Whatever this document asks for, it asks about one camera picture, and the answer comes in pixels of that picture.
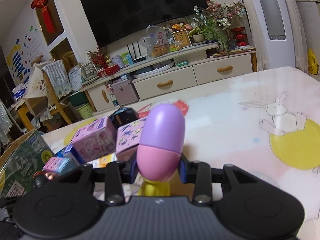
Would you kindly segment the yellow detergent bottle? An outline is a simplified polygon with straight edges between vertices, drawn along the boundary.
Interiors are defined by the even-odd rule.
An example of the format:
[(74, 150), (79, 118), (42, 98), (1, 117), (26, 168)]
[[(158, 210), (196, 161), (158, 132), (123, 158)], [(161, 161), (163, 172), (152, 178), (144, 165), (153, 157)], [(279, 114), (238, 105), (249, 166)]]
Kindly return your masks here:
[(318, 74), (317, 58), (311, 48), (308, 49), (308, 72), (313, 75)]

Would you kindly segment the purple pink egg toy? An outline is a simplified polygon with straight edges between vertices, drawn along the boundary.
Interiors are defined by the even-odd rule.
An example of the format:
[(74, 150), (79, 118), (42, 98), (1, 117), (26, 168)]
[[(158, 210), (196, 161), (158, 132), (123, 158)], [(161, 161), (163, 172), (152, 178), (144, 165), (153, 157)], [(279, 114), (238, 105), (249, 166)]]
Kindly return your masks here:
[(143, 178), (166, 181), (180, 162), (185, 118), (175, 105), (160, 104), (150, 111), (137, 148), (137, 166)]

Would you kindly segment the red gift box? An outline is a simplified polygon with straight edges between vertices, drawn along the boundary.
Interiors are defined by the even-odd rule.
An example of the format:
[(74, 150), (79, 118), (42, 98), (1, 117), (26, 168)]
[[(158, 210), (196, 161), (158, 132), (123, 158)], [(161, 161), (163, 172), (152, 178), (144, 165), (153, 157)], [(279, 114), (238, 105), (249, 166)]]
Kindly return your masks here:
[(98, 76), (99, 77), (108, 77), (108, 76), (116, 74), (116, 72), (118, 72), (119, 70), (120, 70), (120, 68), (116, 64), (116, 65), (113, 65), (113, 66), (110, 66), (110, 67), (106, 67), (106, 68), (100, 69), (98, 71)]

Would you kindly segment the cream tv cabinet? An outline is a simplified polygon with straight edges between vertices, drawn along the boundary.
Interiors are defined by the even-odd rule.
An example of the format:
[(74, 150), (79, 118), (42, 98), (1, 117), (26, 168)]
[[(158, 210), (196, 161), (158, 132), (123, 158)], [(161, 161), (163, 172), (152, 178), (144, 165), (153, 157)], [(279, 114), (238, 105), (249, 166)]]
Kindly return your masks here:
[(144, 60), (100, 77), (81, 87), (93, 109), (106, 111), (119, 105), (111, 85), (130, 80), (138, 94), (138, 101), (168, 94), (205, 83), (252, 73), (256, 69), (255, 48), (219, 51), (218, 43), (202, 44)]

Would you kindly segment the pink storage box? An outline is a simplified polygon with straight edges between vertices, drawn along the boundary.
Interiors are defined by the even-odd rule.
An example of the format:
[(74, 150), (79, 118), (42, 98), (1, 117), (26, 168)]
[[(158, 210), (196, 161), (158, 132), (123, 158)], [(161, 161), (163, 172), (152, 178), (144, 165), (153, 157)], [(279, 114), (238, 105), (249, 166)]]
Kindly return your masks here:
[(134, 103), (139, 100), (136, 89), (130, 80), (123, 80), (111, 85), (111, 90), (121, 106)]

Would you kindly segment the wooden chair with lace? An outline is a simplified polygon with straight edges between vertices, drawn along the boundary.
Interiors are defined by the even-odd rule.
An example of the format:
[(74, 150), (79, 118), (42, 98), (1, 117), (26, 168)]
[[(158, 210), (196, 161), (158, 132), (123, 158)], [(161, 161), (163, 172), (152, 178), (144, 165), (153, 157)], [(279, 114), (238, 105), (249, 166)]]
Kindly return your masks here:
[(62, 60), (53, 61), (41, 69), (48, 98), (50, 116), (59, 113), (65, 122), (70, 125), (72, 120), (65, 112), (66, 105), (61, 102), (71, 94), (72, 85)]

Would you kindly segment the red berry branch decoration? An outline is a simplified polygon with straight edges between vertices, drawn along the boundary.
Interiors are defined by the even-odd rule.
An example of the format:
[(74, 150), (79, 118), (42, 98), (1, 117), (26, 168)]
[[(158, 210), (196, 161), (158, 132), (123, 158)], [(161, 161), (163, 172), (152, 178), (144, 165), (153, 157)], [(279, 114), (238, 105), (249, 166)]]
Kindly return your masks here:
[(106, 61), (110, 59), (106, 48), (100, 48), (98, 45), (96, 46), (95, 51), (87, 51), (87, 57), (96, 67), (106, 67)]

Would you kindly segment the black flat television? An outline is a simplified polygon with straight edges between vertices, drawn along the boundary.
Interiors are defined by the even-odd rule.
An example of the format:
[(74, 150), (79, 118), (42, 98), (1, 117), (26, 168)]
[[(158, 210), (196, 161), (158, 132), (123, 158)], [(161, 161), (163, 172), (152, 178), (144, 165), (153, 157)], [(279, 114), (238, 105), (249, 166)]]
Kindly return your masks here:
[(97, 45), (194, 13), (206, 0), (80, 0)]

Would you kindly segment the blue product box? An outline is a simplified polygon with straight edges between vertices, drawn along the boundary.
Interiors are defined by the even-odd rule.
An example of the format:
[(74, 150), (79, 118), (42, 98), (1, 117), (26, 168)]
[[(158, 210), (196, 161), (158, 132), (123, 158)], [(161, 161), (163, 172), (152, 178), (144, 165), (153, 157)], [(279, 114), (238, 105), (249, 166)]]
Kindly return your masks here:
[(54, 156), (60, 158), (69, 158), (72, 160), (75, 166), (80, 166), (85, 163), (82, 156), (77, 152), (72, 144), (67, 145), (59, 152), (57, 152)]

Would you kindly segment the clear plastic snack bag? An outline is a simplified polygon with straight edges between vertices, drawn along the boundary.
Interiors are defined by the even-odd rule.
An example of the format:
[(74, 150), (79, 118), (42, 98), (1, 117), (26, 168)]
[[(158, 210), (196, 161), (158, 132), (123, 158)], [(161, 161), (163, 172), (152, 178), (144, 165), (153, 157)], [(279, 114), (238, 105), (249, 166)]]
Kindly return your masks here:
[(147, 59), (160, 57), (170, 50), (166, 31), (156, 25), (146, 28), (146, 36), (139, 40), (139, 44), (147, 50)]

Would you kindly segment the red chinese knot decoration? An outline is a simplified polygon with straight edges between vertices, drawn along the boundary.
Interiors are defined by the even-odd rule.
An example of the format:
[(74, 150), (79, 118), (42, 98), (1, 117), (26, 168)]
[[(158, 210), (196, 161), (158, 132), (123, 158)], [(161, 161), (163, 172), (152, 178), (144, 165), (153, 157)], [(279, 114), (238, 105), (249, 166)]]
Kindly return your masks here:
[(41, 9), (44, 25), (48, 33), (55, 33), (55, 28), (50, 18), (50, 13), (47, 7), (48, 0), (33, 0), (31, 3), (31, 9)]

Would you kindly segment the red lantern ornament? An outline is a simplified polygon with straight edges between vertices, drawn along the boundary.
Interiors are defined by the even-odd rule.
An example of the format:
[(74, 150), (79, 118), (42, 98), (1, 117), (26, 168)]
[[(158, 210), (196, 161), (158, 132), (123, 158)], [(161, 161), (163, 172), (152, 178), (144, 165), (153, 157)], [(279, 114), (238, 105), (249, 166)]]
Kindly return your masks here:
[(246, 42), (247, 34), (244, 34), (243, 31), (245, 30), (245, 27), (238, 27), (231, 29), (231, 32), (236, 40), (236, 45), (238, 47), (247, 46), (248, 43)]

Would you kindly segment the wooden side table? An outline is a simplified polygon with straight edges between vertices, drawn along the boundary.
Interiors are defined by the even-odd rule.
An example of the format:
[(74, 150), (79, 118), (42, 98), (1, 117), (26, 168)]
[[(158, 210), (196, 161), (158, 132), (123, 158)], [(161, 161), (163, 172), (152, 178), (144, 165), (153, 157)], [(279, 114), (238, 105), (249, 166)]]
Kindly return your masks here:
[(26, 93), (15, 106), (17, 115), (27, 131), (39, 129), (40, 124), (44, 124), (49, 131), (53, 130), (49, 120), (59, 111), (54, 99), (49, 96), (50, 92), (54, 92), (50, 85), (48, 76), (36, 67), (29, 79)]

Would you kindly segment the framed gold picture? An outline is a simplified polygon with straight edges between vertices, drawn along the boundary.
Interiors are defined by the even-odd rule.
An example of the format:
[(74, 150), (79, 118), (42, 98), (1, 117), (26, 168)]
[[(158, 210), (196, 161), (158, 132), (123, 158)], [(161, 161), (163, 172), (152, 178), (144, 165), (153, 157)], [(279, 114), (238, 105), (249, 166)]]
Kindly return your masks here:
[(187, 48), (192, 46), (189, 34), (186, 29), (173, 32), (173, 37), (174, 40), (179, 43), (181, 48)]

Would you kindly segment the green cardboard storage box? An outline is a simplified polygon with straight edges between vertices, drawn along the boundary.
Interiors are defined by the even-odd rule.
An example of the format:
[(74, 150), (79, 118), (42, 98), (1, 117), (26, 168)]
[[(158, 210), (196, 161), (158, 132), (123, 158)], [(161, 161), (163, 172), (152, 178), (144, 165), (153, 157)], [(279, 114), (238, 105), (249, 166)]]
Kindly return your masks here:
[(1, 197), (22, 196), (30, 192), (33, 176), (53, 155), (36, 129), (10, 144), (1, 156)]

